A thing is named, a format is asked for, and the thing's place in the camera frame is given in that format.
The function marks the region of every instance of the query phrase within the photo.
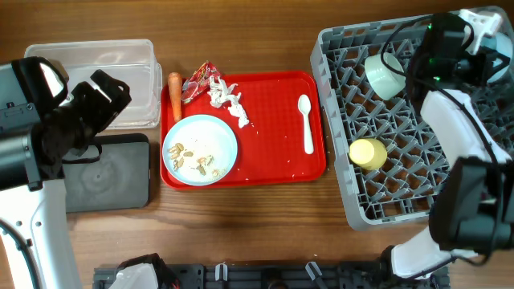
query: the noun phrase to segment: white cup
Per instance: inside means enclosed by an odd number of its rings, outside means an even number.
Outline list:
[[[402,65],[390,53],[384,53],[384,60],[392,68],[403,72]],[[380,54],[370,56],[364,62],[364,69],[371,88],[383,100],[390,100],[405,87],[405,76],[396,74],[385,67]]]

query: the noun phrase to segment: yellow cup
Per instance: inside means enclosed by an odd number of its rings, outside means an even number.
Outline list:
[[[355,140],[350,145],[350,160],[363,169],[380,169],[387,160],[383,143],[375,139]]]

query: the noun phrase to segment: black plastic base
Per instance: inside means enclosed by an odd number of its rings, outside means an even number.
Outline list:
[[[181,281],[181,289],[219,289],[214,267],[203,265],[169,265]],[[329,289],[450,289],[448,269],[444,267],[433,278],[414,283],[377,280],[376,262],[345,262],[340,266],[320,266],[324,284]],[[108,289],[116,279],[115,269],[95,269],[93,289]],[[318,288],[304,266],[228,267],[226,289],[268,289],[274,281],[282,281],[289,289]]]

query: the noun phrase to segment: candy wrapper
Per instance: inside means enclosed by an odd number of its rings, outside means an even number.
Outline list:
[[[195,73],[193,73],[193,76],[184,83],[184,86],[182,87],[182,90],[184,91],[182,93],[182,101],[184,104],[188,104],[195,97],[209,89],[210,76],[217,79],[221,75],[222,74],[218,71],[216,66],[209,61],[206,61],[198,70],[196,70]]]

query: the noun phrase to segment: white bowl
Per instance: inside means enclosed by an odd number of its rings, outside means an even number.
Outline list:
[[[184,165],[173,170],[173,160],[169,150],[176,144],[184,145],[185,150],[193,151],[192,157],[184,157]],[[214,116],[189,116],[175,124],[166,135],[162,144],[162,159],[168,172],[187,185],[210,185],[224,178],[234,166],[238,155],[238,142],[230,127]],[[212,164],[207,166],[203,176],[194,168],[199,157],[213,156]],[[213,171],[219,171],[214,177]]]

